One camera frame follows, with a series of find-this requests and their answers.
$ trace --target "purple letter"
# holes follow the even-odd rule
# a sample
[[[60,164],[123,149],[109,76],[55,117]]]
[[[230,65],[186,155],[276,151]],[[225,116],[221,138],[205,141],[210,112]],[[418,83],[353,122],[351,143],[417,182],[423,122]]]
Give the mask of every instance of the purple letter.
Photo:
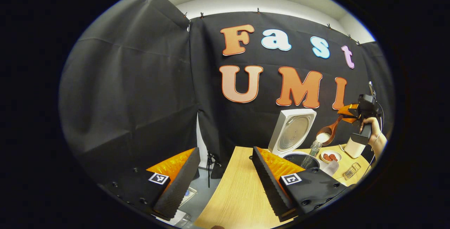
[[[347,61],[348,67],[353,69],[355,67],[355,64],[352,62],[352,58],[350,57],[352,55],[352,52],[345,45],[341,49],[342,51],[344,51],[345,61]]]

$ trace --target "wooden tabletop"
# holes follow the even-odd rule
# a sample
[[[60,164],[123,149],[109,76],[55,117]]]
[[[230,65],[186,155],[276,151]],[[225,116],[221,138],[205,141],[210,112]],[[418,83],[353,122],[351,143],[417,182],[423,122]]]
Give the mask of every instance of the wooden tabletop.
[[[368,162],[362,156],[353,159],[341,151],[339,146],[322,147],[317,155],[318,160],[320,160],[321,152],[325,150],[333,150],[342,155],[339,169],[333,178],[346,186],[357,183],[368,168]],[[296,151],[309,153],[310,149]],[[216,191],[194,225],[206,229],[214,226],[224,229],[268,229],[293,220],[280,223],[275,216],[255,167],[249,159],[252,152],[253,149],[249,147],[235,147]],[[346,181],[342,174],[355,162],[361,165],[361,169]]]

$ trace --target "small white bowl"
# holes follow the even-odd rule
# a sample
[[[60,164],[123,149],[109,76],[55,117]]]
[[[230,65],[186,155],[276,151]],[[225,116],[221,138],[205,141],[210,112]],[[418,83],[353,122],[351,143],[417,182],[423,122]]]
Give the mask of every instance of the small white bowl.
[[[320,158],[323,160],[323,162],[325,162],[327,164],[329,164],[331,161],[325,160],[325,158],[323,158],[324,154],[328,154],[328,156],[330,156],[331,154],[334,154],[336,156],[336,159],[338,162],[340,162],[342,160],[342,155],[339,152],[336,152],[333,150],[326,150],[320,154]]]

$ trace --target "hand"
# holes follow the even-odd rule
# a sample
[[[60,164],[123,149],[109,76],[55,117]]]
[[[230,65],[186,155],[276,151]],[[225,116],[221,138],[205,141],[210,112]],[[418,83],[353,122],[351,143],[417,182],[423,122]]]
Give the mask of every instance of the hand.
[[[363,123],[361,124],[360,133],[363,131],[363,126],[366,123],[372,124],[372,135],[368,139],[368,144],[370,146],[373,146],[377,136],[381,133],[380,126],[378,125],[378,120],[375,117],[369,117],[363,120]]]

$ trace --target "wooden spoon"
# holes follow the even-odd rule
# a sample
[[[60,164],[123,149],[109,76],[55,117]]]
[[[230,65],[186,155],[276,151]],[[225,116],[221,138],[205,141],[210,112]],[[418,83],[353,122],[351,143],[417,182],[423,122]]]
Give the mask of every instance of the wooden spoon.
[[[319,130],[319,132],[317,133],[317,136],[320,133],[328,133],[331,135],[330,139],[328,139],[328,141],[326,141],[326,142],[323,142],[322,146],[328,146],[333,141],[334,136],[336,135],[336,126],[342,120],[343,117],[344,117],[343,115],[340,115],[337,118],[336,122],[334,122],[332,125],[325,126]]]

